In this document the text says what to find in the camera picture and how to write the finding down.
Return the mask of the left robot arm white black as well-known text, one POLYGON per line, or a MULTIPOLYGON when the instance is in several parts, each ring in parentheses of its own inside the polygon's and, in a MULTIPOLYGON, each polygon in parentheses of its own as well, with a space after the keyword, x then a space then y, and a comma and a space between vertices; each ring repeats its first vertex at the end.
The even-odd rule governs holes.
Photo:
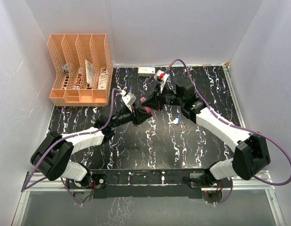
POLYGON ((132 122, 135 126, 152 117, 148 107, 124 106, 111 116, 100 115, 89 129, 78 134, 50 132, 32 155, 30 162, 50 181, 65 178, 75 181, 80 187, 91 185, 91 171, 81 163, 70 161, 71 156, 83 149, 107 143, 114 135, 115 128, 132 122))

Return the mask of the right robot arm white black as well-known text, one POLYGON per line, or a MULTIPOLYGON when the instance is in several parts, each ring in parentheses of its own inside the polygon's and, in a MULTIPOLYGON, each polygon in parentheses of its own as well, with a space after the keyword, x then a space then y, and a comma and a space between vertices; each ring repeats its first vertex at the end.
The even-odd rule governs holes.
POLYGON ((264 137, 237 129, 223 117, 215 117, 196 96, 192 84, 186 87, 177 85, 175 91, 157 84, 150 97, 142 98, 141 102, 142 106, 153 110, 162 110, 165 105, 179 106, 187 119, 209 130, 233 151, 232 159, 216 162, 204 171, 201 179, 211 187, 217 186, 224 178, 250 180, 271 162, 264 137))

